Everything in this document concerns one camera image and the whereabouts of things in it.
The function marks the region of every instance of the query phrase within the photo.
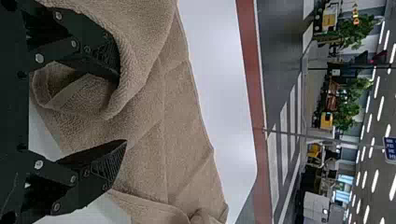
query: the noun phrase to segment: green plant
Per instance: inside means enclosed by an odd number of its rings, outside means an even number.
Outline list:
[[[361,107],[356,103],[340,104],[337,111],[334,112],[334,126],[342,131],[349,130],[356,124],[356,121],[353,119],[353,117],[359,114],[360,109]]]
[[[374,16],[360,15],[359,25],[354,25],[352,20],[340,22],[338,35],[342,37],[341,48],[358,49],[362,46],[361,41],[373,30],[377,20]]]
[[[353,82],[344,87],[343,93],[340,94],[339,103],[342,104],[347,102],[350,104],[356,102],[361,98],[363,91],[371,88],[373,84],[374,82],[368,78],[356,78]]]
[[[340,94],[337,111],[334,112],[334,126],[342,131],[352,128],[356,122],[353,117],[357,116],[361,107],[356,103],[364,90],[373,86],[373,81],[367,78],[356,78],[353,82],[345,86]]]
[[[359,20],[359,25],[354,25],[352,18],[340,21],[336,31],[316,35],[314,39],[318,42],[336,42],[340,45],[341,49],[346,49],[350,46],[352,49],[358,49],[362,46],[362,40],[370,34],[374,26],[378,23],[378,20],[374,16],[368,15],[360,15]]]

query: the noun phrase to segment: white table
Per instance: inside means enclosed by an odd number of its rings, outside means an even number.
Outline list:
[[[182,1],[179,10],[189,41],[191,64],[216,164],[235,223],[257,175],[248,91],[235,1]],[[31,106],[29,147],[50,160],[63,155]],[[106,196],[88,208],[38,223],[130,223]]]

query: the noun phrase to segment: beige towel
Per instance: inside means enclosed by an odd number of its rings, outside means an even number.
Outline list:
[[[117,88],[58,63],[32,74],[32,100],[61,149],[70,154],[128,140],[109,194],[134,223],[225,223],[228,206],[176,1],[37,1],[87,15],[120,49]]]

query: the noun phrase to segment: white floor marking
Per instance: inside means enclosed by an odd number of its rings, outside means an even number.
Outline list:
[[[280,131],[281,132],[288,131],[288,102],[285,103],[282,110],[280,111]],[[281,134],[280,140],[282,147],[282,183],[283,185],[285,185],[286,176],[288,175],[288,170],[289,170],[288,136],[286,134]]]
[[[290,92],[290,132],[296,133],[296,90],[295,86]],[[296,136],[290,136],[290,160],[293,159],[294,151],[296,150]]]
[[[309,25],[308,29],[303,34],[303,53],[305,52],[306,48],[308,48],[309,43],[311,43],[312,37],[314,34],[314,23],[312,22]]]
[[[301,76],[302,73],[300,73],[300,75],[298,76],[297,79],[297,133],[301,133],[301,99],[303,98],[303,96],[301,95]]]
[[[314,0],[304,0],[304,16],[303,20],[314,10]]]
[[[279,222],[278,222],[279,224],[283,223],[283,221],[285,220],[286,212],[288,211],[290,196],[291,196],[291,193],[293,192],[294,182],[296,181],[296,176],[297,176],[297,174],[299,173],[299,170],[300,170],[300,156],[301,156],[300,154],[301,153],[298,154],[298,159],[297,159],[297,162],[296,162],[296,166],[294,167],[293,178],[292,178],[291,183],[290,183],[288,195],[286,196],[286,201],[283,204],[282,213],[280,214],[280,218],[279,218]]]
[[[278,184],[278,173],[277,173],[277,153],[276,153],[276,133],[270,133],[268,135],[268,161],[270,171],[270,186],[271,186],[271,203],[273,213],[276,210],[277,202],[279,201],[279,184]]]

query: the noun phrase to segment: screw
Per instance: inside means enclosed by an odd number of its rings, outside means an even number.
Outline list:
[[[88,177],[90,175],[90,170],[89,169],[86,169],[85,171],[84,171],[84,177]]]
[[[84,47],[84,51],[85,51],[86,53],[91,53],[91,48],[90,48],[90,46],[85,46],[85,47]]]
[[[58,21],[61,21],[61,20],[62,20],[62,13],[60,13],[60,12],[55,12],[55,18],[56,18]]]
[[[40,170],[43,168],[44,162],[43,161],[36,161],[35,162],[35,169]]]
[[[76,48],[76,46],[77,46],[77,42],[76,42],[76,40],[72,40],[72,47],[75,49],[75,48]]]
[[[70,178],[70,183],[74,184],[76,183],[77,177],[75,175],[72,176],[72,178]]]
[[[52,210],[54,212],[58,212],[61,209],[61,205],[59,203],[56,203],[55,205],[53,205]]]
[[[35,61],[37,63],[43,63],[44,62],[44,56],[42,54],[40,54],[40,53],[37,53],[35,55]]]

